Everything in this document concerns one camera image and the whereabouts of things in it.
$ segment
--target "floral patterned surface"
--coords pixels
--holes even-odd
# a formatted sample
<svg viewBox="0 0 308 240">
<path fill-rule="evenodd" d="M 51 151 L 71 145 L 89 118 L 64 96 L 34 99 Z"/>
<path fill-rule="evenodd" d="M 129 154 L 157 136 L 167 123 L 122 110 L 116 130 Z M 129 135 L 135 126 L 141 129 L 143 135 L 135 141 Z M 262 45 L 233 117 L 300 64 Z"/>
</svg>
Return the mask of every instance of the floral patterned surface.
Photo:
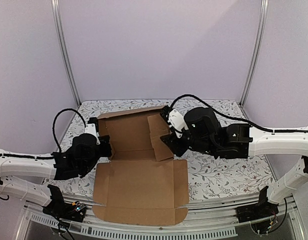
<svg viewBox="0 0 308 240">
<path fill-rule="evenodd" d="M 129 109 L 145 108 L 171 104 L 171 100 L 98 100 L 85 101 L 79 108 L 82 116 L 88 120 L 101 113 Z M 239 106 L 231 100 L 208 100 L 211 106 L 229 116 L 244 118 Z M 181 99 L 174 106 L 183 115 L 194 107 L 202 106 L 193 99 Z M 235 123 L 222 116 L 217 116 L 222 126 Z M 68 149 L 73 137 L 84 131 L 84 125 L 78 116 L 70 124 L 62 142 L 62 150 Z M 191 201 L 213 198 L 225 198 L 256 193 L 274 181 L 270 167 L 264 156 L 249 159 L 217 159 L 197 152 L 187 151 L 182 158 L 188 162 L 189 197 Z M 99 163 L 108 162 L 101 158 Z M 58 186 L 66 194 L 85 196 L 92 199 L 95 180 L 95 168 L 83 178 L 69 180 L 45 179 L 43 184 Z"/>
</svg>

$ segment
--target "vertical metal post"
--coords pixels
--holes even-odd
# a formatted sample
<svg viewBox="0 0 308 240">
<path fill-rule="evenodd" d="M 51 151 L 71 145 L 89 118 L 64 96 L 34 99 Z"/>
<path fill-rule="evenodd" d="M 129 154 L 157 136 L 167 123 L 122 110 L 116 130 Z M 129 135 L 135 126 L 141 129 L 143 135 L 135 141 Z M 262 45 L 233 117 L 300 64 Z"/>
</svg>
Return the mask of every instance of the vertical metal post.
<svg viewBox="0 0 308 240">
<path fill-rule="evenodd" d="M 261 43 L 262 43 L 262 38 L 263 38 L 263 33 L 264 33 L 264 28 L 265 28 L 265 23 L 266 23 L 266 17 L 267 17 L 267 14 L 268 14 L 268 5 L 269 5 L 269 0 L 262 0 L 261 7 L 260 7 L 258 30 L 257 30 L 252 60 L 251 60 L 250 65 L 249 65 L 248 74 L 247 74 L 243 94 L 242 94 L 240 101 L 239 101 L 239 105 L 241 107 L 244 107 L 244 105 L 246 103 L 246 100 L 247 100 L 248 95 L 249 95 L 251 83 L 252 83 L 252 80 L 253 80 L 253 75 L 254 75 L 254 72 L 255 72 L 256 64 L 257 64 L 259 53 L 260 53 L 260 48 L 261 48 Z"/>
<path fill-rule="evenodd" d="M 70 59 L 69 59 L 68 50 L 67 50 L 66 44 L 65 44 L 63 27 L 62 27 L 62 19 L 61 19 L 60 7 L 59 7 L 59 0 L 51 0 L 51 4 L 52 4 L 52 11 L 53 11 L 53 16 L 54 16 L 54 22 L 55 22 L 60 52 L 62 54 L 67 79 L 68 79 L 69 86 L 70 86 L 70 89 L 71 89 L 72 94 L 73 94 L 74 101 L 75 101 L 76 105 L 79 107 L 82 102 L 81 102 L 81 99 L 80 99 L 80 96 L 79 96 L 78 89 L 76 87 L 76 83 L 75 83 L 75 80 L 74 80 L 72 67 L 71 67 L 71 63 L 70 63 Z"/>
</svg>

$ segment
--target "open cardboard box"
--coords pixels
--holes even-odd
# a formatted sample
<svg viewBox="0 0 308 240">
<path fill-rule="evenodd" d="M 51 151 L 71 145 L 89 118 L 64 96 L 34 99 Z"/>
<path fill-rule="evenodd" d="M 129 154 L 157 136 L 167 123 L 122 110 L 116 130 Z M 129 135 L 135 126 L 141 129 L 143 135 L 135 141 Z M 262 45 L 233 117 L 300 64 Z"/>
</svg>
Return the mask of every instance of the open cardboard box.
<svg viewBox="0 0 308 240">
<path fill-rule="evenodd" d="M 163 106 L 109 112 L 98 117 L 109 135 L 112 157 L 96 168 L 92 210 L 107 222 L 167 226 L 182 222 L 189 203 L 188 165 L 174 160 L 160 140 L 169 127 Z"/>
</svg>

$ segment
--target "cardboard box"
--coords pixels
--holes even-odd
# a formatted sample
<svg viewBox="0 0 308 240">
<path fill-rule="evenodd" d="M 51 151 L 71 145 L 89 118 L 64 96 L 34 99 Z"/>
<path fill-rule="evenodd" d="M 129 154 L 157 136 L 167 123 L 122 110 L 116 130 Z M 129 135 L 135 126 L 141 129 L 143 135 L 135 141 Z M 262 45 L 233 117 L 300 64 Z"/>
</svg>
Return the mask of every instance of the cardboard box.
<svg viewBox="0 0 308 240">
<path fill-rule="evenodd" d="M 188 214 L 188 165 L 173 160 L 160 140 L 169 127 L 160 107 L 109 112 L 98 117 L 99 134 L 109 135 L 112 157 L 96 168 L 92 210 L 107 222 L 167 226 Z"/>
</svg>

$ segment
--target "white wall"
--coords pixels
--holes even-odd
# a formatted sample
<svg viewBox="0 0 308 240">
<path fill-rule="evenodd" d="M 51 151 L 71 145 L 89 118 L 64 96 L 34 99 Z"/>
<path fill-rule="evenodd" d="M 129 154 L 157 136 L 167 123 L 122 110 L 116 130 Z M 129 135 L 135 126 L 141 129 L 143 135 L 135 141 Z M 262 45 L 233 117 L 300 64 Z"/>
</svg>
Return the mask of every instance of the white wall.
<svg viewBox="0 0 308 240">
<path fill-rule="evenodd" d="M 80 97 L 239 100 L 261 1 L 62 0 Z"/>
<path fill-rule="evenodd" d="M 0 0 L 0 148 L 25 153 L 55 149 L 52 122 L 75 107 L 50 0 Z M 57 121 L 60 137 L 72 114 Z M 13 239 L 23 203 L 0 200 L 0 240 Z"/>
<path fill-rule="evenodd" d="M 269 1 L 245 110 L 263 126 L 308 125 L 308 0 Z M 278 177 L 297 160 L 295 156 L 270 156 Z M 308 235 L 308 184 L 294 196 Z"/>
</svg>

